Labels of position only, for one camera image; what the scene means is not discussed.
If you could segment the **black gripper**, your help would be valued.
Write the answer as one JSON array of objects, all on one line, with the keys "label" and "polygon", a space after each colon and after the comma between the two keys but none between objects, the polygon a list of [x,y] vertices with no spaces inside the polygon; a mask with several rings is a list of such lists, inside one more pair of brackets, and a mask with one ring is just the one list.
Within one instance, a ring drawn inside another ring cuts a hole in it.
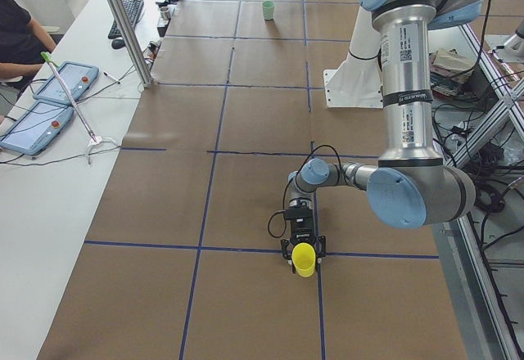
[{"label": "black gripper", "polygon": [[327,240],[325,236],[319,236],[318,238],[314,234],[314,219],[299,219],[299,220],[291,220],[288,221],[291,224],[291,235],[290,238],[287,239],[281,239],[280,245],[281,245],[281,252],[283,258],[289,263],[292,264],[291,260],[291,254],[292,252],[289,250],[290,244],[293,246],[305,242],[309,243],[312,246],[317,246],[316,249],[316,261],[318,263],[321,263],[323,258],[326,257],[327,253]]}]

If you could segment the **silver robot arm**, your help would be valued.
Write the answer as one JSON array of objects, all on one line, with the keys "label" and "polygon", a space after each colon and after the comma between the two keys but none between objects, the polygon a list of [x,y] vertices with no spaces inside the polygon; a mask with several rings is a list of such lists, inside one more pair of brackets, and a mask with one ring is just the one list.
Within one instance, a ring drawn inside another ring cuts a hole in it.
[{"label": "silver robot arm", "polygon": [[471,208],[476,192],[462,170],[445,165],[432,142],[428,34],[475,20],[482,0],[359,0],[356,53],[327,76],[325,84],[362,97],[364,71],[379,60],[386,151],[377,165],[329,164],[308,159],[290,173],[290,198],[282,212],[290,234],[281,240],[283,258],[294,272],[311,276],[326,254],[326,240],[314,233],[314,193],[349,186],[367,194],[372,211],[386,225],[417,228],[455,220]]}]

